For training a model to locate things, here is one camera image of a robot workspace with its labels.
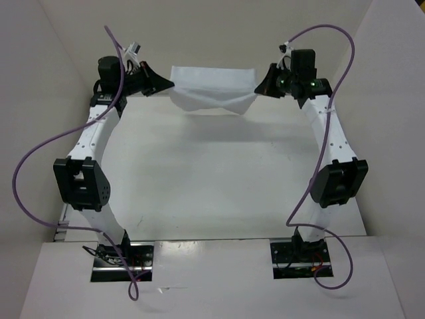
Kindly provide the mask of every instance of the white floor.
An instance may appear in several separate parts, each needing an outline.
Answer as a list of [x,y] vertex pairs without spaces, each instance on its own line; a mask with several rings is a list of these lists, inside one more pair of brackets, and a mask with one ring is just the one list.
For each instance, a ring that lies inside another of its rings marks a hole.
[[[21,319],[403,319],[377,239],[344,240],[355,271],[336,291],[310,278],[274,280],[268,240],[156,242],[153,281],[139,284],[137,302],[126,282],[90,282],[93,259],[82,243],[46,243]],[[335,239],[327,242],[335,278],[321,281],[338,284],[349,271],[347,256]]]
[[[110,205],[132,240],[290,237],[285,222],[318,153],[291,98],[260,96],[243,116],[186,113],[166,96],[129,98],[102,169],[112,186]],[[70,225],[87,223],[75,212]],[[365,235],[354,199],[329,229]],[[66,235],[95,240],[87,232]]]

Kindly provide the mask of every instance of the red wire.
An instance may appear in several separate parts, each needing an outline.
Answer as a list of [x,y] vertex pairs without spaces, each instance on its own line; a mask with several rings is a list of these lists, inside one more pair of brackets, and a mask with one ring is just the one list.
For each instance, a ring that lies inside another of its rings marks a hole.
[[315,253],[315,255],[319,258],[320,260],[320,265],[319,268],[323,266],[323,258],[321,258],[321,255],[319,253]]

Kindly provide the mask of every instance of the white wall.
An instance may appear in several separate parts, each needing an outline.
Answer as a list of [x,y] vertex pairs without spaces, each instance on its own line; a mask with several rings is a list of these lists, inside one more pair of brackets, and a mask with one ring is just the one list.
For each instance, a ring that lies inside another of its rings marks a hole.
[[[12,173],[35,144],[84,120],[89,90],[36,0],[0,1],[0,40],[0,316],[18,318],[41,243],[52,233],[17,207]],[[25,205],[47,221],[62,207],[53,161],[75,138],[35,154],[19,176]]]
[[[354,33],[371,0],[41,0],[66,50],[93,86],[93,65],[114,54],[103,32],[108,24],[122,45],[141,44],[141,57],[163,76],[171,66],[256,68],[263,79],[278,46],[318,23],[335,23]],[[297,47],[317,50],[323,77],[332,76],[347,42],[316,31]]]
[[423,237],[425,14],[414,1],[374,0],[355,42],[336,101],[350,144],[370,167],[357,197],[363,219],[371,235]]

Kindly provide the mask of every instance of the cable connector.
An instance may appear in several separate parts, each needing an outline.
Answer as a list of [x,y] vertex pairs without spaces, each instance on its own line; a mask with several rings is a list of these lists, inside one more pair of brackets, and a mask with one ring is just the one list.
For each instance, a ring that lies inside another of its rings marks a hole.
[[131,61],[133,64],[133,69],[137,70],[140,68],[140,62],[137,58],[137,54],[139,53],[140,45],[137,42],[133,42],[124,52],[124,60]]
[[289,46],[289,42],[286,41],[284,44],[279,46],[279,50],[282,53],[282,56],[280,57],[279,62],[277,63],[277,68],[280,68],[281,70],[285,69],[285,57],[288,56],[289,58],[291,57],[292,51],[294,50],[293,47]]

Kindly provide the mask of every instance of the black cable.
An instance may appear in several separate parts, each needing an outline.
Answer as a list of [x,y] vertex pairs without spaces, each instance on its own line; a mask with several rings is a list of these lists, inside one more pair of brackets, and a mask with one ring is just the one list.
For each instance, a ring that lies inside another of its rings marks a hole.
[[131,60],[127,60],[127,74],[131,74],[134,71],[134,63]]
[[96,83],[93,85],[93,94],[96,94],[99,89],[100,80],[97,80]]
[[89,254],[91,254],[93,257],[97,257],[98,256],[98,254],[97,254],[97,252],[93,249],[93,248],[90,248],[90,247],[87,247],[87,246],[83,246],[82,247],[87,253],[89,253]]
[[288,264],[287,264],[284,268],[280,268],[280,267],[279,267],[279,264],[278,264],[278,254],[275,254],[275,255],[274,255],[274,261],[276,262],[276,268],[277,268],[278,270],[280,270],[280,271],[283,271],[283,270],[285,270],[285,269],[290,268],[290,267],[291,267],[291,265],[292,265],[292,263],[293,263],[293,261],[294,261],[294,257],[295,257],[295,254],[292,254],[292,256],[291,256],[291,259],[290,259],[289,263],[288,263]]

